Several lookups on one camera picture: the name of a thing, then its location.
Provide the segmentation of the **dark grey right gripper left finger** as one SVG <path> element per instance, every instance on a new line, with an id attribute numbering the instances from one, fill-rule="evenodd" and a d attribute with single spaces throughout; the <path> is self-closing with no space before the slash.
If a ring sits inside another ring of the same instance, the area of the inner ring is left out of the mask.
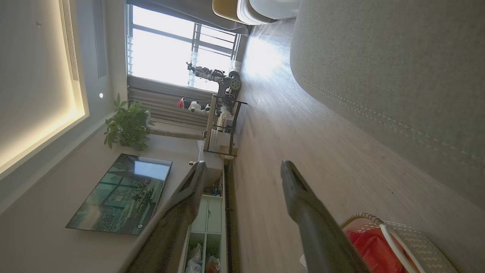
<path id="1" fill-rule="evenodd" d="M 199 212 L 207 167 L 195 162 L 158 209 L 120 267 L 122 273 L 176 273 L 189 226 Z"/>

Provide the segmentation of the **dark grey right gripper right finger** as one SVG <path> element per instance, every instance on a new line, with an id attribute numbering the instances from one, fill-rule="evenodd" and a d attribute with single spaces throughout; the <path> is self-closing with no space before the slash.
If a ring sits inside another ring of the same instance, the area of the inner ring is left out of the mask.
<path id="1" fill-rule="evenodd" d="M 347 239 L 295 164 L 281 163 L 289 216 L 299 227 L 309 273 L 369 273 L 365 261 Z"/>

